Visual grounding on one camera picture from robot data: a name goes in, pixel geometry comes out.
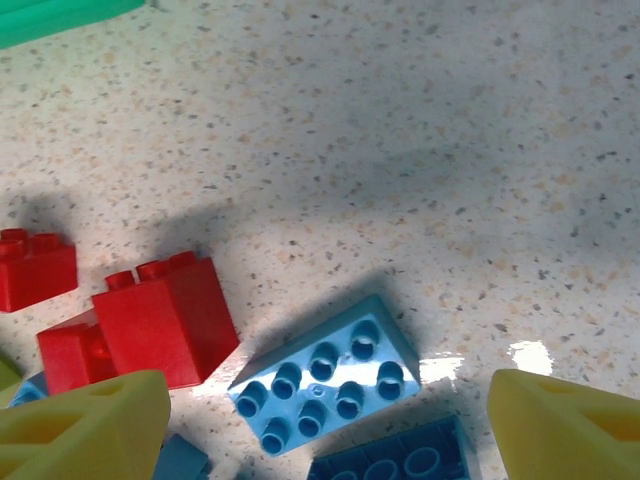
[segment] red block stud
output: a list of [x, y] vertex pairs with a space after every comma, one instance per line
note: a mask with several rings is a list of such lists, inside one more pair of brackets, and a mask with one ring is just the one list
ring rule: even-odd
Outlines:
[[77, 286], [76, 248], [57, 233], [0, 231], [0, 311], [15, 312]]
[[169, 388], [198, 385], [238, 346], [211, 258], [193, 252], [106, 278], [93, 296], [118, 374], [162, 370]]
[[51, 395], [117, 375], [93, 310], [38, 333]]

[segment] speckled countertop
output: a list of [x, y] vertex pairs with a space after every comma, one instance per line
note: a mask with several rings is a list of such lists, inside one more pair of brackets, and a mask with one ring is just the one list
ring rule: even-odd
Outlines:
[[[447, 412], [505, 478], [495, 369], [640, 396], [640, 16], [578, 3], [160, 0], [1, 51], [1, 226], [64, 231], [81, 287], [4, 315], [0, 348], [36, 371], [35, 333], [106, 274], [196, 246], [243, 342], [172, 393], [213, 478], [302, 479]], [[374, 291], [426, 388], [266, 457], [226, 386]]]

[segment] dark blue toy block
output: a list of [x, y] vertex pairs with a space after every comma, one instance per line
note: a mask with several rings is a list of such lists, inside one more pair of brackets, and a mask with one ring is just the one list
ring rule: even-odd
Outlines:
[[373, 295], [251, 360], [229, 396], [276, 456], [419, 391], [418, 356]]
[[307, 480], [480, 480], [457, 417], [314, 460]]
[[207, 454], [174, 434], [160, 450], [152, 480], [207, 480], [209, 473]]
[[9, 402], [10, 407], [17, 407], [24, 403], [34, 402], [49, 396], [47, 381], [44, 372], [36, 373], [33, 377], [27, 378]]

